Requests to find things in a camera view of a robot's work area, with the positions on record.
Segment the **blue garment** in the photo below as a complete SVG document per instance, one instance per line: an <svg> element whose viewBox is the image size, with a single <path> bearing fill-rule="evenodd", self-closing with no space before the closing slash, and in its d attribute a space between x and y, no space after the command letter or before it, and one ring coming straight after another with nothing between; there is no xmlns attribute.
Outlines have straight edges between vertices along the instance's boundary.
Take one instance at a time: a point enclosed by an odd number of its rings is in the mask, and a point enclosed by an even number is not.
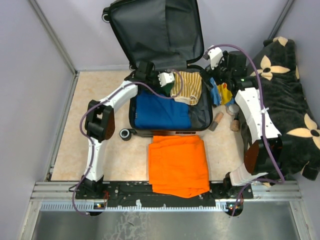
<svg viewBox="0 0 320 240"><path fill-rule="evenodd" d="M136 97L134 124L139 129L181 130L192 127L189 106L145 91Z"/></svg>

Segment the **light blue Pikachu shirt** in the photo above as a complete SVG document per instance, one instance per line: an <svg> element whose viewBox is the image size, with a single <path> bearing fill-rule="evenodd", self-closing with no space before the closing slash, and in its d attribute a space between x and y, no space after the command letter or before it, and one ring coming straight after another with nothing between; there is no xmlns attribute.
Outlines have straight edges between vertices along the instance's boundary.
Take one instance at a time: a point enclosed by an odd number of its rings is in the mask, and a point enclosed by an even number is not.
<svg viewBox="0 0 320 240"><path fill-rule="evenodd" d="M225 82L217 85L213 77L211 77L209 81L213 86L213 88L210 90L210 96L214 106L228 107L236 103L232 92L227 89L227 84Z"/></svg>

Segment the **yellow white striped towel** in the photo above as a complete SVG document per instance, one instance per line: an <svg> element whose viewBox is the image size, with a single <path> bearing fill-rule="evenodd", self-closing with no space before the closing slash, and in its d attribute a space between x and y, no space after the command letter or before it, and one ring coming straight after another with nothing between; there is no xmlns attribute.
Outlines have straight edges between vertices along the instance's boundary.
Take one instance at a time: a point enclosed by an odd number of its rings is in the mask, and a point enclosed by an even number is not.
<svg viewBox="0 0 320 240"><path fill-rule="evenodd" d="M174 97L174 100L179 103L184 103L189 106L195 106L198 104L202 95L202 78L198 72L186 72L180 71L174 73L175 81L170 91L170 96Z"/></svg>

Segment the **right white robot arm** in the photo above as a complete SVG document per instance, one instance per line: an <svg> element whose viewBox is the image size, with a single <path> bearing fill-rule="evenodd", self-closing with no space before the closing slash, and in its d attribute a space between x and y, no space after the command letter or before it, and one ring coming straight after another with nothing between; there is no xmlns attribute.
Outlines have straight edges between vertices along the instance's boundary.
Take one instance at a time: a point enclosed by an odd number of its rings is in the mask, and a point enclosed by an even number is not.
<svg viewBox="0 0 320 240"><path fill-rule="evenodd" d="M253 76L246 75L249 58L241 51L222 51L212 46L203 58L210 64L200 72L201 76L205 80L213 79L215 84L225 83L239 107L236 116L244 146L243 163L225 175L224 194L229 198L241 197L243 187L256 181L283 183L281 163L285 141L264 106L258 70L253 70Z"/></svg>

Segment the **orange cloth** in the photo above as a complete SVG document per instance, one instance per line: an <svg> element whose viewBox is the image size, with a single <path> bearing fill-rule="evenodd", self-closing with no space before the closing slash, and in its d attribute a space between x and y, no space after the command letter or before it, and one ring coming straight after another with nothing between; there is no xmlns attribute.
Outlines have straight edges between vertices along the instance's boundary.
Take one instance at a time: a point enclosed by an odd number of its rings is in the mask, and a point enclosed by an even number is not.
<svg viewBox="0 0 320 240"><path fill-rule="evenodd" d="M204 141L198 135L154 136L148 145L148 177L157 194L192 198L208 192Z"/></svg>

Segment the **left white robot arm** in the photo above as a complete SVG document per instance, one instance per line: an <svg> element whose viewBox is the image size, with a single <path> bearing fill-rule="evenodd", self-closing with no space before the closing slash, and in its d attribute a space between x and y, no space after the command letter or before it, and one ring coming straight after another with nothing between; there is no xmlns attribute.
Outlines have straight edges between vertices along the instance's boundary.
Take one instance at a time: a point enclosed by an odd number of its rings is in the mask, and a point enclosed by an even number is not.
<svg viewBox="0 0 320 240"><path fill-rule="evenodd" d="M88 139L87 164L77 191L95 199L104 192L104 154L109 140L115 132L115 113L138 94L138 86L151 90L156 76L155 65L142 61L111 94L97 101L91 100L87 112L80 120L80 132Z"/></svg>

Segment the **dark green cloth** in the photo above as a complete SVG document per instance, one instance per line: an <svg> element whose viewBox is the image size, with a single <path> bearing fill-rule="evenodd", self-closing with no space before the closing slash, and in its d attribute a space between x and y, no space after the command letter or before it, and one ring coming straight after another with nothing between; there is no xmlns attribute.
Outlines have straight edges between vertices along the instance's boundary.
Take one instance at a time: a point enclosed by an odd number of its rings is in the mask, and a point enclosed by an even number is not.
<svg viewBox="0 0 320 240"><path fill-rule="evenodd" d="M162 90L163 90L165 96L167 96L167 97L170 96L170 92L171 92L174 84L175 84L174 82L171 82L171 83L168 83L162 87Z"/></svg>

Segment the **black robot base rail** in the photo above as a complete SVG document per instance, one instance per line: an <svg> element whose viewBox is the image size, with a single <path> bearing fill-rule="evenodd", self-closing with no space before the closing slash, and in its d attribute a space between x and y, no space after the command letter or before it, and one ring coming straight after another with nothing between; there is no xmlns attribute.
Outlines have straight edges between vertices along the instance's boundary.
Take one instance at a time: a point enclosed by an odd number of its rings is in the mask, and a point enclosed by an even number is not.
<svg viewBox="0 0 320 240"><path fill-rule="evenodd" d="M90 183L85 180L76 190L77 200L103 200L108 207L134 207L139 201L144 208L152 207L214 207L216 200L236 199L242 188L231 186L229 180L211 181L209 190L194 197L183 198L156 193L147 181L104 181Z"/></svg>

